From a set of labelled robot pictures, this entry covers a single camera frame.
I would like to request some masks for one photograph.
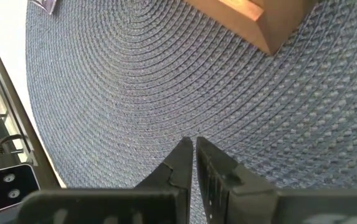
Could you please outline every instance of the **wooden furniture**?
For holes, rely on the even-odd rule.
[[[272,55],[316,0],[186,0],[260,50]]]

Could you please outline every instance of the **black camera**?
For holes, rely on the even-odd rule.
[[[29,164],[0,169],[0,211],[21,203],[24,197],[39,189]]]

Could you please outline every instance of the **floor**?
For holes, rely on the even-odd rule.
[[[0,0],[0,57],[38,134],[26,83],[26,7],[27,0]]]

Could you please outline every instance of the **camera lens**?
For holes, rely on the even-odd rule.
[[[14,189],[8,193],[8,197],[9,198],[17,198],[20,194],[21,194],[21,192],[19,190]]]
[[[15,179],[15,175],[14,174],[8,174],[8,175],[6,175],[5,177],[4,177],[4,182],[12,182],[12,181],[14,181],[14,179]]]

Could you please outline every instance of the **braided rug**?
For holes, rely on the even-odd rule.
[[[204,136],[279,187],[357,188],[357,0],[318,3],[274,57],[180,0],[27,10],[32,109],[68,187],[133,187]]]

